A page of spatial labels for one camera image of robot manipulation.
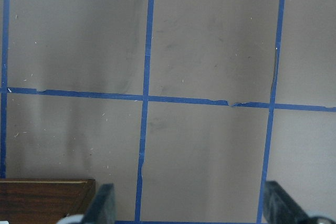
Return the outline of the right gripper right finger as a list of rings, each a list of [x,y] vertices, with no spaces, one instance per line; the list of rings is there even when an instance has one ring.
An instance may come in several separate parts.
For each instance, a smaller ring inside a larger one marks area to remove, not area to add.
[[[271,224],[335,223],[322,215],[309,215],[276,182],[266,181],[263,193],[263,216]]]

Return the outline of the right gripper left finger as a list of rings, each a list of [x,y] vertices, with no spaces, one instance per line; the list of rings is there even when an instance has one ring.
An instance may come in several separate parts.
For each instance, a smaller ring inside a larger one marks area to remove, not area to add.
[[[103,184],[84,214],[64,217],[59,223],[113,224],[116,221],[114,184]]]

